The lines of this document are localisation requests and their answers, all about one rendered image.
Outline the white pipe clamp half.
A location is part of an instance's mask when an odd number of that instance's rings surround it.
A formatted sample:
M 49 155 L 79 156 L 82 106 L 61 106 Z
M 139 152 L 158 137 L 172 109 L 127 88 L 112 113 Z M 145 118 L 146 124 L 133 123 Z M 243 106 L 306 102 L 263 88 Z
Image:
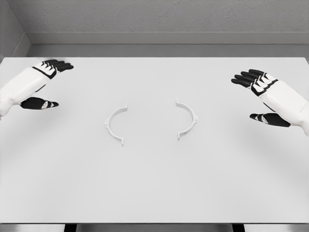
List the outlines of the white pipe clamp half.
M 198 122 L 198 116 L 195 114 L 195 112 L 190 106 L 180 102 L 178 99 L 176 99 L 176 107 L 180 107 L 186 110 L 190 114 L 192 119 L 191 125 L 187 129 L 177 133 L 177 140 L 179 141 L 183 136 L 188 134 L 193 129 L 194 125 Z
M 115 139 L 116 141 L 118 141 L 118 142 L 121 144 L 121 146 L 124 146 L 124 142 L 125 142 L 124 137 L 120 137 L 120 136 L 116 135 L 116 134 L 112 131 L 112 129 L 111 129 L 111 122 L 112 122 L 113 118 L 114 118 L 116 115 L 118 115 L 118 114 L 120 114 L 120 113 L 123 113 L 123 112 L 126 112 L 127 110 L 128 110 L 128 103 L 126 103 L 123 107 L 118 108 L 117 110 L 113 111 L 113 112 L 108 116 L 108 118 L 105 120 L 105 122 L 104 122 L 104 127 L 107 129 L 109 135 L 110 135 L 113 139 Z

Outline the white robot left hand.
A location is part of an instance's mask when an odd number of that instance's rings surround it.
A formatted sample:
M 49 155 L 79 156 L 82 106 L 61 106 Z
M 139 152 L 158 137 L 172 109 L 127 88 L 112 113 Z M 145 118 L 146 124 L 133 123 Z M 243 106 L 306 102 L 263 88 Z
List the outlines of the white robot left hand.
M 49 59 L 25 69 L 4 85 L 9 88 L 12 107 L 19 105 L 23 109 L 43 110 L 59 106 L 58 102 L 34 97 L 33 94 L 46 86 L 58 73 L 73 68 L 72 64 L 63 60 Z

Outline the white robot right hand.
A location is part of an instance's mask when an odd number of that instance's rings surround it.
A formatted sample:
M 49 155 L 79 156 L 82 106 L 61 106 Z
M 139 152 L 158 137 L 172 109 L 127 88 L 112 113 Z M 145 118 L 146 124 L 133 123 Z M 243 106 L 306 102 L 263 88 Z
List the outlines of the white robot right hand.
M 272 113 L 251 114 L 250 118 L 272 126 L 299 126 L 302 119 L 301 109 L 306 103 L 299 93 L 266 72 L 250 69 L 236 74 L 232 83 L 242 85 L 261 99 Z

